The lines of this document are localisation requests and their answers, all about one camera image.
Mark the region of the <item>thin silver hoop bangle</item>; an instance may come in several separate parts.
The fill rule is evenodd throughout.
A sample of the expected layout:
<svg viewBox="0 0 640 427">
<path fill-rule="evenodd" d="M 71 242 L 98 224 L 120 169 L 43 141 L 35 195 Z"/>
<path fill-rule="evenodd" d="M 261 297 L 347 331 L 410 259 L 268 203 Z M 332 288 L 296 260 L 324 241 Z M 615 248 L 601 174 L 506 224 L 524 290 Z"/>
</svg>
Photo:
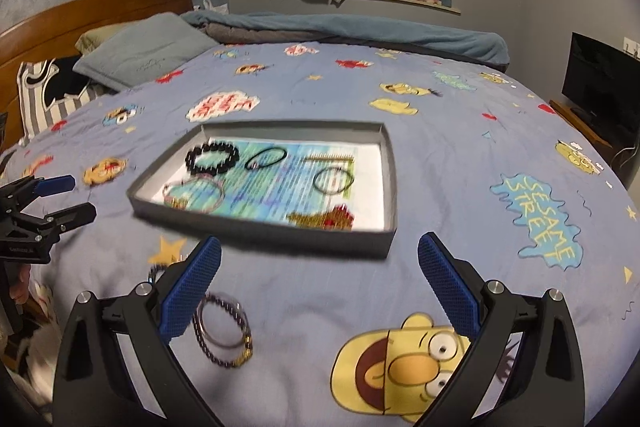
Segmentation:
<svg viewBox="0 0 640 427">
<path fill-rule="evenodd" d="M 355 176 L 346 168 L 328 166 L 321 168 L 312 178 L 314 191 L 326 196 L 340 195 L 352 187 Z"/>
</svg>

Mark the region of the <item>striped black white pillow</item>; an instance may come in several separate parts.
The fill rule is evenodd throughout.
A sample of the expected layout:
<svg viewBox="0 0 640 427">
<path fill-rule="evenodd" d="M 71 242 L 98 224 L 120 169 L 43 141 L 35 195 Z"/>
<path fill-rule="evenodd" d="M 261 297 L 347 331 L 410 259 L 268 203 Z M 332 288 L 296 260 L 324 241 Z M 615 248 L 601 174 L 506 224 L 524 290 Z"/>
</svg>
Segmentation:
<svg viewBox="0 0 640 427">
<path fill-rule="evenodd" d="M 23 62 L 16 83 L 25 138 L 32 140 L 107 90 L 74 71 L 80 55 Z"/>
</svg>

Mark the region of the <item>olive pillow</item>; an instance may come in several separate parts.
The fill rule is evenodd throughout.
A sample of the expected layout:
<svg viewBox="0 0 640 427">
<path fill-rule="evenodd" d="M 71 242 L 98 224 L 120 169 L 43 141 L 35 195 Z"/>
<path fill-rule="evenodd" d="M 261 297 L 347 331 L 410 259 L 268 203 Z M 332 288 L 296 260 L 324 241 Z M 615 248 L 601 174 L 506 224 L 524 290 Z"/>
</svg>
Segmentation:
<svg viewBox="0 0 640 427">
<path fill-rule="evenodd" d="M 81 55 L 87 55 L 130 25 L 131 23 L 119 23 L 90 29 L 79 36 L 75 42 L 75 49 Z"/>
</svg>

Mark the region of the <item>wooden headboard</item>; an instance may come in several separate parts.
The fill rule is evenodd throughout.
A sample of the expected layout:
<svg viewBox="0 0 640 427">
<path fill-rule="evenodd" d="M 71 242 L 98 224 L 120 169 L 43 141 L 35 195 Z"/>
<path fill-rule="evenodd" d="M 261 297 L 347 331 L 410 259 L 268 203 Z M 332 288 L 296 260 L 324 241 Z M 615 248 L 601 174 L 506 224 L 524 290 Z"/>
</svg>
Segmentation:
<svg viewBox="0 0 640 427">
<path fill-rule="evenodd" d="M 144 20 L 158 13 L 182 14 L 192 0 L 73 0 L 22 20 L 1 33 L 1 148 L 24 135 L 16 75 L 23 62 L 76 53 L 85 32 L 106 25 Z"/>
</svg>

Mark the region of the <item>grey-blue pillow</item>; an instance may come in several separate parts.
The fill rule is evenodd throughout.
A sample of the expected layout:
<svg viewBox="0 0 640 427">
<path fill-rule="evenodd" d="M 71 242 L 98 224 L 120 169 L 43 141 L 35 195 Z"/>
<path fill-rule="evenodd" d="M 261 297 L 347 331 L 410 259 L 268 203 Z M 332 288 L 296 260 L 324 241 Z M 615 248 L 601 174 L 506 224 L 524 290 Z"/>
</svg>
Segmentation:
<svg viewBox="0 0 640 427">
<path fill-rule="evenodd" d="M 213 49 L 216 41 L 172 13 L 127 26 L 73 67 L 113 91 L 137 88 Z"/>
</svg>

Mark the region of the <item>grey shallow cardboard tray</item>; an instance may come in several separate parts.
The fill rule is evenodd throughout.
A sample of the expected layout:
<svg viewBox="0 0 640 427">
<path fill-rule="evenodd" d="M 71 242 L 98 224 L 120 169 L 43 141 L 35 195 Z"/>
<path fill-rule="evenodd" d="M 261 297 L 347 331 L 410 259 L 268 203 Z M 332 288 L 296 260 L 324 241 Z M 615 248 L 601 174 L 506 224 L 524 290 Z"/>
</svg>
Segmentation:
<svg viewBox="0 0 640 427">
<path fill-rule="evenodd" d="M 239 151 L 228 172 L 186 169 L 205 143 Z M 255 120 L 199 124 L 127 191 L 134 213 L 239 244 L 384 259 L 397 230 L 397 183 L 382 122 Z"/>
</svg>

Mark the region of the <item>blue cartoon bedspread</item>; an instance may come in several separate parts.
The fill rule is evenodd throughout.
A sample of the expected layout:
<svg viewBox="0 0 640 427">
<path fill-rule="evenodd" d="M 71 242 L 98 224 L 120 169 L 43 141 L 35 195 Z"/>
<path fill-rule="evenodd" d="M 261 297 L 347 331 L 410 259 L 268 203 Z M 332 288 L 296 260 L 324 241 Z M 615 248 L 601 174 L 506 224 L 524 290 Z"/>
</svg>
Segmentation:
<svg viewBox="0 0 640 427">
<path fill-rule="evenodd" d="M 230 426 L 367 426 L 330 395 L 341 345 L 413 312 L 445 320 L 416 259 L 432 231 L 484 277 L 536 295 L 563 291 L 577 329 L 586 414 L 595 417 L 639 349 L 639 213 L 606 160 L 516 80 L 440 57 L 311 43 L 220 46 L 151 81 L 76 110 L 61 129 L 19 148 L 8 179 L 84 171 L 107 157 L 125 170 L 102 185 L 32 204 L 43 215 L 92 202 L 92 225 L 65 234 L 32 280 L 51 289 L 60 319 L 79 291 L 130 291 L 162 244 L 193 239 L 138 219 L 126 192 L 189 130 L 210 122 L 373 121 L 390 135 L 398 227 L 381 261 L 221 239 L 217 289 L 239 300 L 256 351 L 244 369 L 217 369 L 192 334 L 172 347 L 194 384 Z"/>
</svg>

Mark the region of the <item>printed paper sheet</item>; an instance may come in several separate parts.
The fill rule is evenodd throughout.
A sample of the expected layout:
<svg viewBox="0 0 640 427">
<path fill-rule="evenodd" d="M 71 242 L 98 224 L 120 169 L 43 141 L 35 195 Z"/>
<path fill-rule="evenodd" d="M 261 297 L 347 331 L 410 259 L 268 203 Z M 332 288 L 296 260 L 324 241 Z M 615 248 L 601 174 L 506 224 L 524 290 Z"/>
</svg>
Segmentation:
<svg viewBox="0 0 640 427">
<path fill-rule="evenodd" d="M 152 201 L 209 217 L 348 231 L 355 222 L 354 188 L 326 196 L 314 191 L 312 178 L 323 167 L 340 166 L 356 181 L 357 154 L 346 143 L 209 138 L 178 156 L 178 170 Z M 308 155 L 355 160 L 303 161 Z"/>
</svg>

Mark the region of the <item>gold bar hair clip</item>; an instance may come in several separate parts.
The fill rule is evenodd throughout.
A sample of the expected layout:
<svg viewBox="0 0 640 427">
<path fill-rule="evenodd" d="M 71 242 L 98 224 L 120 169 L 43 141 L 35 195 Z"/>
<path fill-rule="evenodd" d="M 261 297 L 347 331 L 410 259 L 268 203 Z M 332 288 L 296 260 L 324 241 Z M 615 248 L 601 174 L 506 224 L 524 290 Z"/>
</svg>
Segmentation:
<svg viewBox="0 0 640 427">
<path fill-rule="evenodd" d="M 354 162 L 354 156 L 350 155 L 308 155 L 303 158 L 305 162 Z"/>
</svg>

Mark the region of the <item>black television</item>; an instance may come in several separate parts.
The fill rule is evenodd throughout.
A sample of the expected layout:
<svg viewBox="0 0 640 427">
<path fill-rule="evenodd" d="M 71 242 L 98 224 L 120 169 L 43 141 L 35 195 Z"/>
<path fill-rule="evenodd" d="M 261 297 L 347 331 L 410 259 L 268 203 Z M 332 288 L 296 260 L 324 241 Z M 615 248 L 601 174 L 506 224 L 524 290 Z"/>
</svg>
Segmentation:
<svg viewBox="0 0 640 427">
<path fill-rule="evenodd" d="M 639 132 L 639 61 L 619 49 L 573 32 L 562 95 L 605 128 Z"/>
</svg>

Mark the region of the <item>blue folded blanket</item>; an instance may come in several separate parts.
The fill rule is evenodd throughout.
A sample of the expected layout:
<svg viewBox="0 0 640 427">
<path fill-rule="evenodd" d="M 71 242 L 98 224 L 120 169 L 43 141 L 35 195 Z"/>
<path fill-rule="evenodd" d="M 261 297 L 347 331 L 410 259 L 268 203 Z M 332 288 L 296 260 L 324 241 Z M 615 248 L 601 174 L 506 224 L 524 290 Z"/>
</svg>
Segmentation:
<svg viewBox="0 0 640 427">
<path fill-rule="evenodd" d="M 431 54 L 486 65 L 500 72 L 504 72 L 510 64 L 508 46 L 494 32 L 388 17 L 277 13 L 224 15 L 198 10 L 186 12 L 182 18 L 220 43 L 347 43 Z"/>
</svg>

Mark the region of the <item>wall socket strip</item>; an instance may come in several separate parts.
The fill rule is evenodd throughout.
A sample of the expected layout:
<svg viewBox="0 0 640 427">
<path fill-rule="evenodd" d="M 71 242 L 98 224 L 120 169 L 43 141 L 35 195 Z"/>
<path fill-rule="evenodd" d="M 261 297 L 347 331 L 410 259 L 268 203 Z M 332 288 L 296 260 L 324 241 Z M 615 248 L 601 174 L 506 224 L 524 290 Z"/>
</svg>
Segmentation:
<svg viewBox="0 0 640 427">
<path fill-rule="evenodd" d="M 640 58 L 640 43 L 632 40 L 631 38 L 624 38 L 623 51 L 637 60 Z"/>
</svg>

